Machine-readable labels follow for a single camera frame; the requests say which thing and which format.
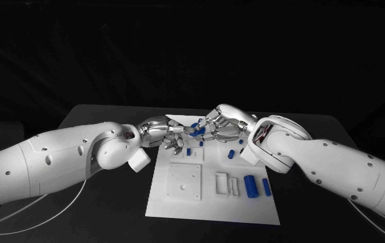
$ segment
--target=robotic hand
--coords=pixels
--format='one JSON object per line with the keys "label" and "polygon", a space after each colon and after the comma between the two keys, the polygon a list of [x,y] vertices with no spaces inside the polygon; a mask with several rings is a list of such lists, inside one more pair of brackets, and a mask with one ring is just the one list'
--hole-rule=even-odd
{"label": "robotic hand", "polygon": [[244,132],[249,144],[241,153],[253,165],[260,161],[279,173],[295,162],[314,183],[385,214],[385,161],[331,140],[314,140],[290,119],[272,115],[262,120],[231,105],[221,104],[195,129],[211,125],[204,140],[237,140]]}
{"label": "robotic hand", "polygon": [[139,172],[151,162],[143,147],[166,143],[182,151],[182,133],[195,128],[164,117],[138,127],[104,122],[45,132],[0,151],[0,205],[51,194],[128,162]]}

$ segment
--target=black curtain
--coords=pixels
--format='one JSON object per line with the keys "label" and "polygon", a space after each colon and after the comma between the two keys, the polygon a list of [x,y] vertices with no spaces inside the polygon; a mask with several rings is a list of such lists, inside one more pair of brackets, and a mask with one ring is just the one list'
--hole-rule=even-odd
{"label": "black curtain", "polygon": [[27,137],[78,104],[327,114],[358,136],[383,115],[385,0],[2,1],[0,114]]}

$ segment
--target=white platform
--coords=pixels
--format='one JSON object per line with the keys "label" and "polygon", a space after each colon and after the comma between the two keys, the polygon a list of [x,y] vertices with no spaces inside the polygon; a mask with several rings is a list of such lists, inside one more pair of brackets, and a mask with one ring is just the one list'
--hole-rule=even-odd
{"label": "white platform", "polygon": [[[168,116],[187,126],[191,126],[202,118],[200,116]],[[177,161],[175,159],[171,161],[172,150],[165,150],[164,145],[161,146],[146,216],[253,224],[280,224],[275,195],[267,197],[263,187],[263,178],[269,178],[266,165],[259,162],[253,166],[240,158],[240,150],[247,146],[246,136],[243,138],[243,145],[239,141],[221,143],[213,140],[204,143],[204,162],[197,163],[202,167],[201,200],[197,201],[171,200],[166,198],[171,163],[182,163],[184,161]],[[187,135],[184,135],[184,141],[187,146],[200,147],[200,142],[191,140]],[[236,150],[233,160],[227,157],[230,149]],[[215,173],[218,172],[227,173],[230,194],[230,179],[239,179],[239,197],[231,195],[220,197],[217,195]],[[256,177],[260,197],[254,199],[247,197],[244,181],[244,176],[247,175],[254,175]]]}

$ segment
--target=black table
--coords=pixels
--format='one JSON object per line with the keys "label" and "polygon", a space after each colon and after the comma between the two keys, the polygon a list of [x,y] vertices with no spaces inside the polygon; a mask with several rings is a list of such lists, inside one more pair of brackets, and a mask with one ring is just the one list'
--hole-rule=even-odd
{"label": "black table", "polygon": [[[174,115],[205,116],[208,110],[78,105],[60,128],[104,121],[138,125],[146,118]],[[259,118],[272,114],[295,120],[315,139],[347,146],[355,143],[335,117],[250,112]],[[282,226],[146,217],[149,192],[159,148],[148,148],[152,163],[140,173],[129,164],[103,170],[87,181],[70,209],[38,228],[0,236],[0,242],[378,242],[385,236],[360,215],[347,199],[315,185],[298,165],[288,174],[267,169]],[[50,194],[25,212],[0,223],[0,233],[19,231],[48,220],[71,203],[83,182]],[[4,205],[0,218],[35,199]]]}

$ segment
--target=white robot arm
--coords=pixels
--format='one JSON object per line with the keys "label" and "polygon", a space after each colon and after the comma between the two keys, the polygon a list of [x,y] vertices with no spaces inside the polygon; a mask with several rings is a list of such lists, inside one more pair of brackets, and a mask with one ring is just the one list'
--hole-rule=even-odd
{"label": "white robot arm", "polygon": [[331,140],[314,140],[290,119],[272,115],[259,120],[227,104],[208,114],[197,130],[205,125],[217,130],[202,135],[204,140],[226,142],[237,140],[240,132],[249,135],[241,157],[252,164],[262,161],[276,172],[288,173],[296,162],[314,183],[385,214],[385,162],[380,158]]}
{"label": "white robot arm", "polygon": [[192,132],[164,116],[138,127],[104,122],[37,135],[0,151],[0,205],[58,192],[126,162],[139,172],[151,162],[142,147],[165,142],[179,153],[181,133]]}

